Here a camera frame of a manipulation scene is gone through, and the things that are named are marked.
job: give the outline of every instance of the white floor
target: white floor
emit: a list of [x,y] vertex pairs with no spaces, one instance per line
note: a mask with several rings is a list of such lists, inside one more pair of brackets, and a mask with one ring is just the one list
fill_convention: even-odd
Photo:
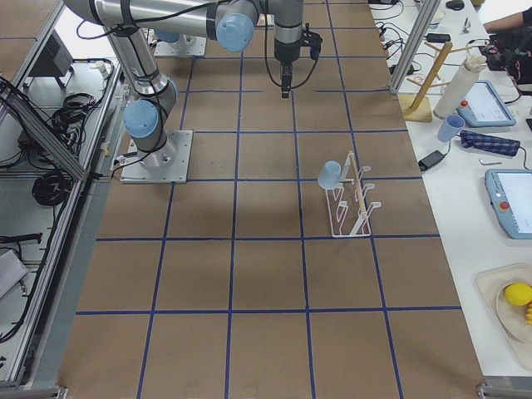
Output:
[[485,0],[478,14],[482,23],[494,21],[532,7],[532,0]]

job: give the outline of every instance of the yellow lemon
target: yellow lemon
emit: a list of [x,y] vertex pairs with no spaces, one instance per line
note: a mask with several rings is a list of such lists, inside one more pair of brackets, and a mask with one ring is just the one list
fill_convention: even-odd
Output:
[[505,288],[505,298],[515,306],[524,306],[532,301],[532,287],[527,283],[513,283]]

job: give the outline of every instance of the blue tablet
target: blue tablet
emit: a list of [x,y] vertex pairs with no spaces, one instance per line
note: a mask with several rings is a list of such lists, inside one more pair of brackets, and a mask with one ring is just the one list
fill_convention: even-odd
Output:
[[532,239],[532,170],[487,170],[485,186],[505,232],[512,239]]
[[456,108],[471,127],[513,126],[515,118],[490,81],[478,81],[465,95],[467,106]]

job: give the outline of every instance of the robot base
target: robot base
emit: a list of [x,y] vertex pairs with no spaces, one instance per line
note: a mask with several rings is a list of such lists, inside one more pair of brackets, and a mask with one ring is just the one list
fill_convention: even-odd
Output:
[[[127,166],[122,170],[120,181],[128,184],[154,184],[154,183],[186,183],[189,170],[190,149],[192,147],[192,131],[168,131],[168,140],[172,140],[177,153],[173,162],[168,166],[146,169],[140,162]],[[128,151],[136,151],[133,140]]]
[[195,43],[186,48],[186,51],[177,50],[165,42],[158,42],[155,49],[155,56],[160,58],[190,58],[202,57],[205,54],[207,39],[204,37],[195,38]]

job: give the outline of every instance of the light blue cup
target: light blue cup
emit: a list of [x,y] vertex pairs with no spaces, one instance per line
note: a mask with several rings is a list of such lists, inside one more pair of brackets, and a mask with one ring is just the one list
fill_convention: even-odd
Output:
[[449,115],[441,124],[438,131],[438,140],[445,143],[460,133],[464,127],[466,127],[464,118],[458,115]]
[[340,183],[342,167],[335,160],[328,160],[323,164],[318,177],[318,184],[324,190],[333,190]]

